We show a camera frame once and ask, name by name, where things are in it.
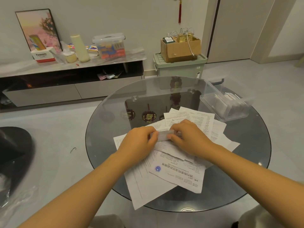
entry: framed picture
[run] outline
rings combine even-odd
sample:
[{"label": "framed picture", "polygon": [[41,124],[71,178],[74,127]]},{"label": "framed picture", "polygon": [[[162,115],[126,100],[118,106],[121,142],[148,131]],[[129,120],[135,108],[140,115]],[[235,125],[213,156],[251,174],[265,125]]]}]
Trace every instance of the framed picture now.
[{"label": "framed picture", "polygon": [[15,13],[31,51],[46,47],[54,47],[57,53],[62,51],[50,9],[17,11]]}]

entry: pink flower painting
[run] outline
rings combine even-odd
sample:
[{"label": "pink flower painting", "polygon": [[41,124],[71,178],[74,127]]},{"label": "pink flower painting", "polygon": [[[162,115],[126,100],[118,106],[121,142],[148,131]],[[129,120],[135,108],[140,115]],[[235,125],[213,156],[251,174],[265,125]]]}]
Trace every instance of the pink flower painting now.
[{"label": "pink flower painting", "polygon": [[16,12],[29,49],[35,49],[29,36],[38,35],[45,47],[54,47],[60,53],[61,46],[54,20],[49,9]]}]

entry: white wall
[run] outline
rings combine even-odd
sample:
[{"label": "white wall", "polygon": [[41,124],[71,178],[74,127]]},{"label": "white wall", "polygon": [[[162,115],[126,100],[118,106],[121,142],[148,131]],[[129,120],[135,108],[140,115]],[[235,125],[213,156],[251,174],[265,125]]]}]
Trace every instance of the white wall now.
[{"label": "white wall", "polygon": [[71,43],[71,34],[80,34],[86,45],[96,35],[122,32],[125,46],[143,46],[144,69],[153,69],[153,53],[168,31],[193,27],[203,36],[208,0],[183,0],[181,25],[176,0],[1,0],[0,59],[32,59],[15,11],[51,9],[59,37]]},{"label": "white wall", "polygon": [[270,57],[304,53],[304,0],[296,0]]}]

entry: round glass table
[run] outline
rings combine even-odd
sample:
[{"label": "round glass table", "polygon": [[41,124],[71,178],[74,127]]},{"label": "round glass table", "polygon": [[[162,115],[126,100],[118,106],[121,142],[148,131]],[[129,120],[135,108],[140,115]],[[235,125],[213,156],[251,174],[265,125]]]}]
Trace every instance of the round glass table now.
[{"label": "round glass table", "polygon": [[[149,123],[142,118],[148,111],[156,114],[153,122],[163,119],[170,108],[187,107],[210,112],[200,100],[205,81],[197,78],[164,76],[139,80],[126,85],[103,100],[90,118],[86,130],[86,149],[93,168],[116,152],[113,138],[126,134],[135,127]],[[224,134],[240,143],[235,154],[268,167],[271,142],[267,127],[254,109],[248,117],[226,122]],[[113,190],[131,200],[125,177],[122,176]],[[205,211],[232,203],[246,192],[217,166],[205,172],[201,194],[175,187],[145,206],[162,211]]]}]

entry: plastic storage box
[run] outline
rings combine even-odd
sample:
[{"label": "plastic storage box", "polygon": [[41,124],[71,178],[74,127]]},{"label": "plastic storage box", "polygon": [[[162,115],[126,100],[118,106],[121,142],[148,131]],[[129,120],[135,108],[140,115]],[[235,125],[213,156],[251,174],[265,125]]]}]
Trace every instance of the plastic storage box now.
[{"label": "plastic storage box", "polygon": [[199,54],[197,60],[166,63],[160,53],[154,54],[154,67],[158,76],[186,76],[201,78],[207,58]]},{"label": "plastic storage box", "polygon": [[124,57],[126,55],[123,44],[125,38],[126,37],[122,33],[105,34],[95,36],[92,42],[96,44],[102,59]]},{"label": "plastic storage box", "polygon": [[255,92],[229,76],[205,80],[200,99],[221,122],[245,118],[255,98]]}]

